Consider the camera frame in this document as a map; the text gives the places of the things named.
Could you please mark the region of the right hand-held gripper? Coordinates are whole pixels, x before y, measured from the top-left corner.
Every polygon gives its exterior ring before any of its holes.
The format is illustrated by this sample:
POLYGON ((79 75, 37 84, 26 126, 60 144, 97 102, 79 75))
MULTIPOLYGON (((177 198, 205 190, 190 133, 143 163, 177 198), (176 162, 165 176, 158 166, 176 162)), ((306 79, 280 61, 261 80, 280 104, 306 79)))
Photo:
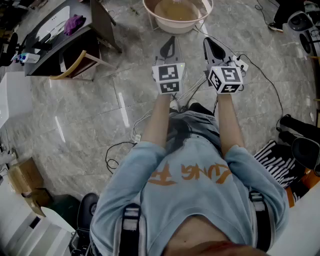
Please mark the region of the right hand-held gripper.
POLYGON ((203 40, 207 70, 204 71, 208 86, 217 94, 234 94, 244 85, 242 72, 232 59, 233 53, 210 37, 203 40))

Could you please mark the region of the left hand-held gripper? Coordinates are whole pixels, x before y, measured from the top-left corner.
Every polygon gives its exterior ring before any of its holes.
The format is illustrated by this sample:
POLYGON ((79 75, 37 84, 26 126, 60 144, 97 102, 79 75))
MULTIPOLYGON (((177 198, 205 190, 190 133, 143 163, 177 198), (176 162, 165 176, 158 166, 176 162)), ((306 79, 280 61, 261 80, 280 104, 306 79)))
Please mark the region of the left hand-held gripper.
POLYGON ((179 40, 171 36, 159 49, 152 66, 152 77, 161 95, 181 93, 186 71, 179 40))

